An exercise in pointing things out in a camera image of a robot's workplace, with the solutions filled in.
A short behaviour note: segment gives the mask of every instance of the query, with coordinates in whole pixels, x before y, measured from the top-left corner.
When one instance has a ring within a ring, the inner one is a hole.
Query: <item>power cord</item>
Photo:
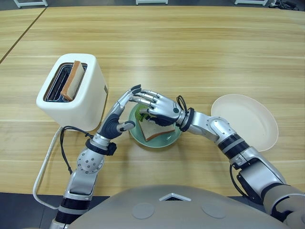
[[[42,163],[42,166],[41,166],[41,168],[40,168],[40,171],[39,171],[39,173],[38,173],[38,175],[37,175],[37,178],[36,178],[36,180],[35,180],[34,186],[33,186],[33,196],[34,196],[34,199],[37,200],[39,203],[43,204],[44,206],[47,206],[47,207],[49,207],[49,208],[51,208],[51,209],[58,209],[58,207],[55,207],[55,206],[53,206],[53,205],[51,205],[51,204],[48,204],[48,203],[42,201],[42,200],[37,196],[37,189],[38,189],[38,185],[39,185],[40,181],[42,181],[44,171],[45,171],[45,169],[46,169],[46,167],[47,167],[47,165],[48,165],[49,158],[50,158],[50,156],[51,156],[51,153],[52,153],[52,150],[53,150],[53,148],[54,148],[55,142],[56,142],[56,140],[57,140],[57,138],[58,138],[58,135],[59,135],[59,133],[61,132],[61,130],[62,130],[62,127],[59,127],[58,130],[56,131],[56,133],[55,133],[55,135],[54,135],[54,137],[53,137],[53,139],[52,139],[52,141],[51,141],[51,143],[50,143],[48,152],[47,152],[46,157],[45,157],[45,159],[44,159],[44,161],[43,161],[43,163]]]
[[[248,196],[247,194],[245,194],[245,193],[238,187],[238,185],[236,184],[236,182],[235,182],[235,180],[234,180],[234,177],[233,177],[233,174],[232,174],[232,168],[233,168],[233,166],[230,165],[230,178],[231,178],[231,180],[232,180],[232,183],[233,183],[234,187],[236,188],[236,190],[237,190],[243,197],[246,197],[246,198],[248,198],[249,200],[251,200],[251,199],[249,198],[249,196]]]
[[[88,132],[83,131],[83,130],[77,128],[77,127],[70,126],[70,125],[66,125],[66,126],[64,126],[64,127],[62,128],[62,130],[61,130],[61,136],[60,136],[61,155],[62,155],[62,158],[63,158],[63,160],[65,161],[65,163],[66,163],[66,165],[67,165],[67,167],[68,167],[68,171],[69,171],[69,173],[70,173],[70,175],[71,175],[71,174],[72,174],[72,169],[71,169],[71,167],[70,167],[70,165],[69,165],[69,162],[68,162],[68,160],[67,160],[65,151],[64,151],[64,149],[63,149],[63,137],[64,137],[64,133],[65,133],[66,130],[76,130],[76,131],[82,132],[82,133],[85,134],[85,137],[89,136],[91,139],[93,138],[93,135],[91,135],[91,134],[89,134]]]

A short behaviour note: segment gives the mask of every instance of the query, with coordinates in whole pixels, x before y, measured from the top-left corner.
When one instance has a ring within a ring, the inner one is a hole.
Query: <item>toaster slot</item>
[[[81,63],[84,71],[86,72],[87,64]],[[47,92],[44,96],[44,101],[55,102],[55,103],[68,103],[62,95],[61,91],[63,86],[66,84],[67,79],[71,73],[73,63],[63,63],[59,66],[55,76],[53,77],[51,84],[48,87]]]

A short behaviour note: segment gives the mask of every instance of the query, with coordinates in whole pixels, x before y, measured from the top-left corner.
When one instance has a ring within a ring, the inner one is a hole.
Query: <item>white cord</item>
[[[59,206],[58,207],[54,207],[53,205],[47,204],[46,202],[43,202],[41,199],[39,199],[38,196],[37,196],[37,189],[38,189],[38,184],[40,183],[40,180],[41,180],[41,176],[42,176],[42,174],[44,173],[44,171],[46,169],[46,166],[47,166],[49,158],[51,156],[53,147],[55,145],[55,142],[56,142],[56,140],[57,140],[61,130],[62,130],[62,127],[59,127],[58,130],[56,131],[56,133],[55,133],[55,135],[54,135],[54,137],[53,137],[53,139],[51,141],[51,144],[50,144],[50,147],[48,149],[47,155],[46,155],[46,157],[45,157],[45,159],[44,159],[44,161],[42,163],[42,166],[40,168],[39,174],[37,175],[36,181],[35,181],[34,186],[33,186],[33,196],[34,196],[35,200],[37,200],[39,203],[41,203],[44,206],[47,206],[47,207],[49,207],[51,209],[58,209]]]

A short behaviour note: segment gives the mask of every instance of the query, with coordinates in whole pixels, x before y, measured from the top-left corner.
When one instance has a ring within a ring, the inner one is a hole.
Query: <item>white toaster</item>
[[[74,61],[80,61],[85,72],[72,101],[61,95]],[[95,56],[69,53],[61,56],[42,85],[37,106],[59,125],[71,125],[85,131],[95,129],[102,118],[108,86]]]

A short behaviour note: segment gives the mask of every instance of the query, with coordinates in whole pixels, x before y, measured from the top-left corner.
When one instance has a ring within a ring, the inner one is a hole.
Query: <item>wooden table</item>
[[[58,128],[36,107],[36,96],[55,61],[71,52],[98,58],[109,85],[106,112],[139,83],[172,99],[181,94],[208,115],[224,94],[260,101],[280,132],[263,155],[304,190],[304,21],[303,12],[245,7],[47,8],[0,64],[0,191],[31,192]],[[84,142],[82,134],[66,134],[73,168]],[[238,195],[227,158],[203,137],[184,133],[163,149],[143,147],[128,133],[115,142],[118,149],[106,158],[95,195],[148,184]],[[61,195],[68,179],[57,145],[39,193]]]
[[[43,10],[40,8],[0,12],[0,63]]]

